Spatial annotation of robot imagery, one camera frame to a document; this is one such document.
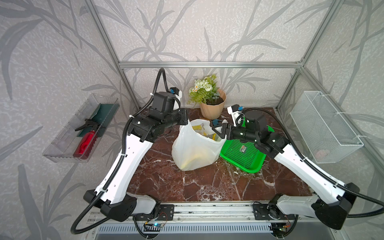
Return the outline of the yellow banana bunch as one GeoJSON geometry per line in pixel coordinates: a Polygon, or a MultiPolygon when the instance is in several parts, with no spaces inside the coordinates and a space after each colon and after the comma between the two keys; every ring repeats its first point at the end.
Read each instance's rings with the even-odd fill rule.
{"type": "Polygon", "coordinates": [[[192,128],[196,133],[200,134],[201,136],[212,139],[213,141],[217,141],[217,134],[214,133],[212,129],[209,128],[209,126],[207,127],[205,124],[199,124],[192,126],[192,128]]]}

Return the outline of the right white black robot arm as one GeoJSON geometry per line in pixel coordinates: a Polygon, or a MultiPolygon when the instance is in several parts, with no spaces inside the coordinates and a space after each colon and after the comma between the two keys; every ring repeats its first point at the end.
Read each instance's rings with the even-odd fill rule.
{"type": "Polygon", "coordinates": [[[294,197],[277,194],[269,203],[272,217],[303,215],[316,218],[327,227],[340,230],[356,200],[352,194],[338,188],[339,180],[327,180],[329,174],[301,157],[292,143],[267,127],[254,128],[222,123],[212,127],[223,139],[252,143],[260,152],[287,167],[315,192],[312,196],[294,197]]]}

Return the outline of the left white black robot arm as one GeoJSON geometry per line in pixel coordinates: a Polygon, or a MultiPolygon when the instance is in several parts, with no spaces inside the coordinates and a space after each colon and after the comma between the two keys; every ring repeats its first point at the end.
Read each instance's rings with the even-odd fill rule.
{"type": "Polygon", "coordinates": [[[161,203],[148,195],[127,192],[129,183],[142,158],[166,129],[188,124],[188,111],[184,108],[161,113],[150,109],[148,115],[139,114],[130,118],[125,144],[106,177],[94,190],[84,195],[84,200],[93,203],[109,220],[124,222],[130,216],[145,215],[156,218],[161,213],[161,203]]]}

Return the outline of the green perforated plastic basket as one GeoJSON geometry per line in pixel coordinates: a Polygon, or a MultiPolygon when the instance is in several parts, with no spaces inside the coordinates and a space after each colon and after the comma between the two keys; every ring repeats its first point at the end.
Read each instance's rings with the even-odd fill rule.
{"type": "Polygon", "coordinates": [[[266,154],[258,150],[253,143],[242,143],[239,140],[226,140],[224,143],[220,156],[247,173],[257,173],[263,166],[266,154]],[[247,150],[241,153],[241,147],[245,145],[247,150]]]}

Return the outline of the white printed plastic bag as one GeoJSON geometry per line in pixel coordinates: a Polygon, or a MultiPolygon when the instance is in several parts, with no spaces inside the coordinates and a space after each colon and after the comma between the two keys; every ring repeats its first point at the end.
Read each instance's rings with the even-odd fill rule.
{"type": "Polygon", "coordinates": [[[226,140],[217,135],[217,141],[213,141],[196,133],[192,128],[195,125],[205,124],[212,129],[210,123],[208,120],[196,119],[188,121],[186,126],[180,126],[179,135],[172,146],[172,158],[181,171],[206,167],[219,158],[226,140]]]}

